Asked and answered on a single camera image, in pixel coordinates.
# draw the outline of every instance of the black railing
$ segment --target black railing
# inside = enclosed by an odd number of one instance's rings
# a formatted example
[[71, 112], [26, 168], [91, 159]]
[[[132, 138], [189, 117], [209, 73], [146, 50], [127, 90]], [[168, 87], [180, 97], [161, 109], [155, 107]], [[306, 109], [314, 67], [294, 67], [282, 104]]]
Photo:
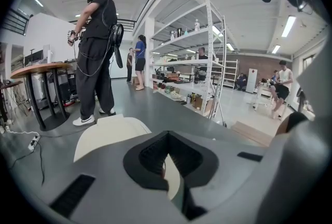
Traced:
[[25, 35], [27, 23], [29, 19], [15, 10], [8, 10], [7, 16], [4, 18], [1, 28]]
[[[69, 23], [73, 23], [76, 25], [77, 20], [70, 21]], [[118, 19], [118, 23], [123, 25], [124, 31], [132, 32], [135, 28], [136, 21], [129, 19]]]

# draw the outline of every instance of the black t-shirt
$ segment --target black t-shirt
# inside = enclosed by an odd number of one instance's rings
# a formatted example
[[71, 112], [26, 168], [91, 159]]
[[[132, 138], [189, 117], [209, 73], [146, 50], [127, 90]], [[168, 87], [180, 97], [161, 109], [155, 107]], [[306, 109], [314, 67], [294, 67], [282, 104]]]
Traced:
[[[208, 59], [209, 57], [207, 55], [202, 55], [202, 56], [198, 56], [198, 59], [201, 60], [201, 59]], [[200, 67], [199, 70], [202, 70], [202, 71], [207, 71], [208, 68], [207, 67]]]
[[98, 9], [92, 13], [91, 20], [84, 33], [86, 38], [95, 37], [108, 39], [108, 31], [118, 22], [116, 8], [113, 0], [93, 0], [92, 3], [98, 3]]

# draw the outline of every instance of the box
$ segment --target box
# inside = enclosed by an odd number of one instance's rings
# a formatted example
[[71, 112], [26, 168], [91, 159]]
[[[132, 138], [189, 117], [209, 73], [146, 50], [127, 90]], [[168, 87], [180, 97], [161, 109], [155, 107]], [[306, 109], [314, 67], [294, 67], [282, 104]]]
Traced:
[[140, 82], [139, 82], [139, 78], [138, 78], [138, 77], [132, 77], [132, 78], [131, 78], [131, 83], [132, 83], [133, 85], [139, 85], [139, 84], [140, 84]]
[[[201, 97], [197, 97], [195, 99], [195, 102], [193, 104], [193, 106], [195, 107], [195, 109], [199, 108], [201, 110], [202, 108], [202, 103], [203, 103], [203, 99]], [[212, 103], [213, 103], [213, 100], [209, 100], [206, 104], [206, 107], [205, 107], [205, 112], [209, 112], [212, 108]]]

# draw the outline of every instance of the brick wall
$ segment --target brick wall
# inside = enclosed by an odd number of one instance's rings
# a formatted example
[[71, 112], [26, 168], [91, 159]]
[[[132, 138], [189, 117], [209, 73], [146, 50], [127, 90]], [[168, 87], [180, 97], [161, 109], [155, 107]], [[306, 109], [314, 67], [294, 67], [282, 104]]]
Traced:
[[[227, 61], [235, 61], [236, 59], [239, 61], [239, 74], [244, 73], [248, 75], [250, 68], [258, 70], [256, 84], [261, 81], [262, 78], [271, 78], [274, 70], [281, 70], [279, 65], [280, 60], [278, 59], [236, 54], [227, 56]], [[292, 63], [287, 62], [287, 67], [292, 69]]]

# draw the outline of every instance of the refrigerator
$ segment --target refrigerator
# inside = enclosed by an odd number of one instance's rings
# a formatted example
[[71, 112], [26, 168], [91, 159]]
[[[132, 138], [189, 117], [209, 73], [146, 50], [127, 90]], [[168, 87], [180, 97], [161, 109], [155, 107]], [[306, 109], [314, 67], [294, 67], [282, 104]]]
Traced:
[[254, 93], [257, 79], [257, 69], [249, 69], [246, 92]]

